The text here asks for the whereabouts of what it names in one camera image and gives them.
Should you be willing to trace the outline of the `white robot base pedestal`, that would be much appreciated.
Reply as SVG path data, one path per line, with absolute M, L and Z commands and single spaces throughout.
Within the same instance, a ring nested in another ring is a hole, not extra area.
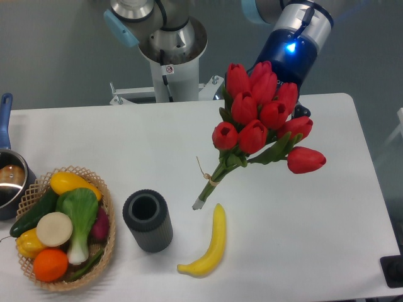
M 224 78 L 213 75 L 209 81 L 201 83 L 199 58 L 176 65 L 161 65 L 154 61 L 149 63 L 152 86 L 115 89 L 110 83 L 111 105 L 210 101 L 222 98 Z

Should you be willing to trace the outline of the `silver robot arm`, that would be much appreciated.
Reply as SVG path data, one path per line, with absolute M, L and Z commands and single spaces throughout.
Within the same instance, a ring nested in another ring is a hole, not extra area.
M 217 97 L 224 80 L 199 83 L 199 59 L 207 47 L 204 26 L 188 1 L 112 1 L 104 20 L 126 47 L 149 61 L 158 103 Z M 334 21 L 329 1 L 243 1 L 245 17 L 273 25 L 257 62 L 271 62 L 278 83 L 301 86 L 323 48 Z

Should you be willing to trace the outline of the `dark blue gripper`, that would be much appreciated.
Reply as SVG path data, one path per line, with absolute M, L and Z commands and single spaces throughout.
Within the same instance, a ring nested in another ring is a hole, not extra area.
M 268 37 L 255 64 L 268 61 L 271 70 L 277 75 L 278 84 L 292 82 L 301 88 L 307 74 L 317 58 L 317 49 L 308 39 L 293 37 L 290 30 L 275 30 Z M 311 117 L 311 111 L 297 101 L 292 119 Z

